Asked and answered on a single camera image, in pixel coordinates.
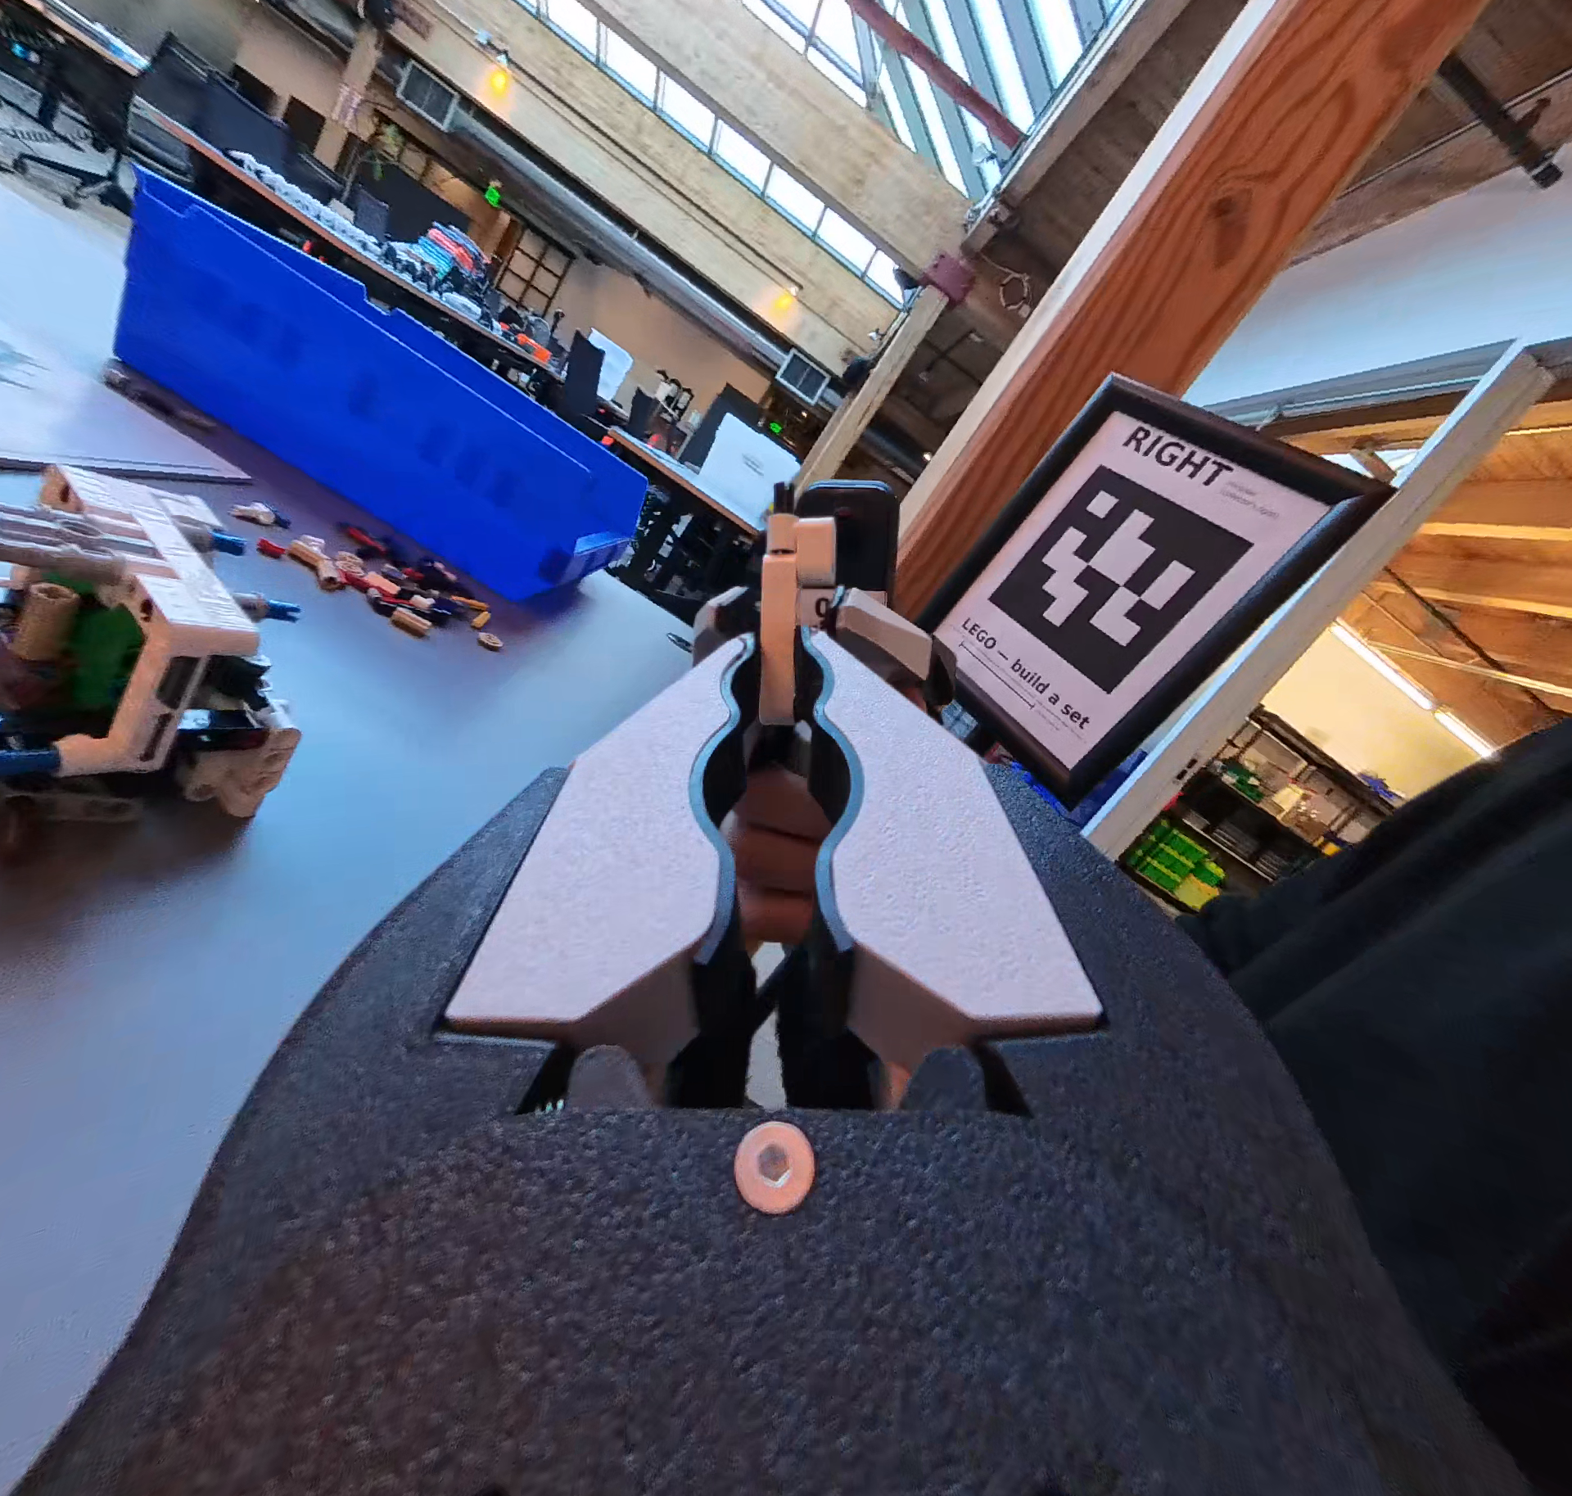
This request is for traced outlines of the white box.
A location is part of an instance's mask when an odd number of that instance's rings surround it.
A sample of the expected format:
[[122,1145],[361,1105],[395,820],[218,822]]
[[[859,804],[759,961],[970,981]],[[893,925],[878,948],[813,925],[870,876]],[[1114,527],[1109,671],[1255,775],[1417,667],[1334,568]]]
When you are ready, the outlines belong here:
[[777,485],[795,485],[800,462],[769,434],[736,415],[719,419],[713,446],[698,469],[698,483],[718,503],[752,524],[762,524],[775,506]]

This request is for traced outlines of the wooden column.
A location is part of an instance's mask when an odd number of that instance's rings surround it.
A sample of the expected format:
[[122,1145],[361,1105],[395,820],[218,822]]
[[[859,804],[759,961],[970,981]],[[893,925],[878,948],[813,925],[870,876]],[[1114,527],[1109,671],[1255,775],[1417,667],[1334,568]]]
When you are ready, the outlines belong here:
[[1176,398],[1492,0],[1250,0],[903,503],[918,617],[1112,374]]

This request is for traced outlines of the lego truck model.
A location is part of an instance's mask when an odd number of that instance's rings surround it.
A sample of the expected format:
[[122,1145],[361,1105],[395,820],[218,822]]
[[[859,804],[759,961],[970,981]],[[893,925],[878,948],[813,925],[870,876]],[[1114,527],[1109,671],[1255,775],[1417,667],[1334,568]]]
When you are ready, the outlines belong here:
[[4,852],[164,791],[254,819],[304,739],[259,632],[300,609],[227,586],[246,544],[200,498],[51,465],[2,550]]

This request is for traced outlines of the person's right hand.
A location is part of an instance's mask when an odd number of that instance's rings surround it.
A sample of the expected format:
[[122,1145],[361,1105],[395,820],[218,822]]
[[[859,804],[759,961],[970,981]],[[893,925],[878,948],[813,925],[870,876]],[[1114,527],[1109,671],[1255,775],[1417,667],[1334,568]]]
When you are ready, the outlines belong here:
[[751,773],[736,809],[723,824],[736,863],[736,889],[746,946],[796,946],[816,915],[816,865],[834,822],[808,781],[782,766]]

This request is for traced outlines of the person's black clothing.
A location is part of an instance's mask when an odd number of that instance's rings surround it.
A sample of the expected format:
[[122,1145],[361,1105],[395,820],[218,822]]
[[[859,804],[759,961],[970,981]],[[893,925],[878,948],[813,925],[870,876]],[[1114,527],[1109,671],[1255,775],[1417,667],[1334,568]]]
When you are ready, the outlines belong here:
[[1571,1470],[1571,724],[1181,928],[1261,1025],[1427,1344]]

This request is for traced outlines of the cluttered workbench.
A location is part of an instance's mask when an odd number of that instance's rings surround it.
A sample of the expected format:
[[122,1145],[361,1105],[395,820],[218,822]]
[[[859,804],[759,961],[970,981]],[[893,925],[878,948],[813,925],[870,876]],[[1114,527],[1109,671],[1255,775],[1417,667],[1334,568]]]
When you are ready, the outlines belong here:
[[151,151],[151,166],[174,176],[186,158],[189,187],[276,241],[344,274],[384,311],[402,311],[466,356],[557,411],[584,413],[602,429],[624,429],[628,413],[593,388],[569,400],[572,347],[544,323],[503,302],[490,261],[439,198],[413,216],[412,241],[395,238],[382,190],[333,176],[290,133],[222,81],[202,81],[174,102],[177,112],[137,92],[128,133]]

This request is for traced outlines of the black office chair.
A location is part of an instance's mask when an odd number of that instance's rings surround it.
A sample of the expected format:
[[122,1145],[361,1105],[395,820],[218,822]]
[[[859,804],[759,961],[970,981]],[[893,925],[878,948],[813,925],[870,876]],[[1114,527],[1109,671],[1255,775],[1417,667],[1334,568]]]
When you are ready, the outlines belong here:
[[181,171],[158,112],[194,130],[213,72],[173,36],[130,74],[40,20],[4,20],[4,171],[64,182],[63,203],[130,212],[135,164]]

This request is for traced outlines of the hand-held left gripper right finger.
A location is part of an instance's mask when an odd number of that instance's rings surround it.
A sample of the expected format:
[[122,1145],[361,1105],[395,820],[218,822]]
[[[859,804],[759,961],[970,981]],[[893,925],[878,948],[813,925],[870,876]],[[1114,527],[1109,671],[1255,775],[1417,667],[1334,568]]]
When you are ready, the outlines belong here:
[[986,766],[828,634],[801,634],[816,860],[800,1104],[868,1110],[878,1068],[1088,1035],[1104,1005]]

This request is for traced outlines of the white angled lego beam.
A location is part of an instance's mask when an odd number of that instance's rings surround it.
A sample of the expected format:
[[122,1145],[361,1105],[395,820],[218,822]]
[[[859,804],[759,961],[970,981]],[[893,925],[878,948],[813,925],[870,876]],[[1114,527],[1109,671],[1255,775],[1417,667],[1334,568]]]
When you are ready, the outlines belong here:
[[837,586],[837,523],[834,518],[803,519],[775,513],[767,521],[760,568],[757,657],[757,721],[762,726],[793,726],[796,712],[796,657],[803,626],[803,591],[810,591],[810,621],[816,606]]

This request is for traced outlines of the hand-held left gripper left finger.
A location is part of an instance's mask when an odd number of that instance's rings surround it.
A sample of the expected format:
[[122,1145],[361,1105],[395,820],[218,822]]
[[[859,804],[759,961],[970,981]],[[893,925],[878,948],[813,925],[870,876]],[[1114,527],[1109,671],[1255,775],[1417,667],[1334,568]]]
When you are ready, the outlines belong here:
[[446,1009],[459,1035],[626,1051],[665,1099],[746,1100],[757,974],[723,819],[757,644],[723,644],[569,770]]

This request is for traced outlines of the shelf with green bins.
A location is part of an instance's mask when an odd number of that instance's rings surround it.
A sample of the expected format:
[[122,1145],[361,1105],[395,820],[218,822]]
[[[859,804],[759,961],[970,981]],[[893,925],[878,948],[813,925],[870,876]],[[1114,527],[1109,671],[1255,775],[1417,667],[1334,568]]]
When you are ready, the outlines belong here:
[[1260,896],[1370,835],[1404,799],[1258,708],[1130,843],[1126,871],[1183,914]]

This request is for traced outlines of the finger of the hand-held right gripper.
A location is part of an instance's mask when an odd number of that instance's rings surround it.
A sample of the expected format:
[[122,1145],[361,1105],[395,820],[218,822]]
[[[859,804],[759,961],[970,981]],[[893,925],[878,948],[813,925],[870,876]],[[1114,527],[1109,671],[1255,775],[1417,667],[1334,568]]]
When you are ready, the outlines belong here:
[[728,642],[757,639],[762,606],[759,590],[759,585],[739,585],[701,604],[693,622],[693,665],[701,665]]
[[875,676],[929,712],[945,711],[957,698],[957,665],[950,647],[872,593],[837,590],[834,639]]

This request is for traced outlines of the pile of small lego pieces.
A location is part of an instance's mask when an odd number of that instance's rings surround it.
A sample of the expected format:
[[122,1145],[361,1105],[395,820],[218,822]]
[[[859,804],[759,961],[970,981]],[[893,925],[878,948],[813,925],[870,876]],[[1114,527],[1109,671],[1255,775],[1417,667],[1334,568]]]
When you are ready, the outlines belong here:
[[459,573],[435,559],[408,562],[392,537],[379,537],[361,524],[340,524],[336,539],[295,531],[276,505],[238,503],[233,524],[246,524],[253,537],[235,544],[268,563],[297,568],[330,596],[354,596],[377,617],[410,639],[443,632],[469,635],[482,652],[500,655],[507,644],[495,629],[495,613]]

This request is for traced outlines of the blue plastic bin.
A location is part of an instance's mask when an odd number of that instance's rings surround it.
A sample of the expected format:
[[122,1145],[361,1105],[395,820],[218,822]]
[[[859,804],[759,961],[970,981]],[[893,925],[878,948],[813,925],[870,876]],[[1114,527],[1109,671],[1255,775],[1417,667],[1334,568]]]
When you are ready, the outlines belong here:
[[642,473],[343,272],[137,182],[120,362],[510,603],[629,554]]

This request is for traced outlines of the white metal frame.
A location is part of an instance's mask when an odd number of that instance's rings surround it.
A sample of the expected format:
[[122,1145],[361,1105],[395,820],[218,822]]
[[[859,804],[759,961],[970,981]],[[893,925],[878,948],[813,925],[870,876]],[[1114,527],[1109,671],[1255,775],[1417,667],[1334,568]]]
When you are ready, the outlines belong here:
[[1396,557],[1476,470],[1504,434],[1540,406],[1569,367],[1564,341],[1515,341],[1489,356],[1465,400],[1420,446],[1394,482],[1391,500],[1189,701],[1150,758],[1085,827],[1085,838],[1116,860],[1186,781],[1209,763],[1248,714],[1342,616],[1379,568]]

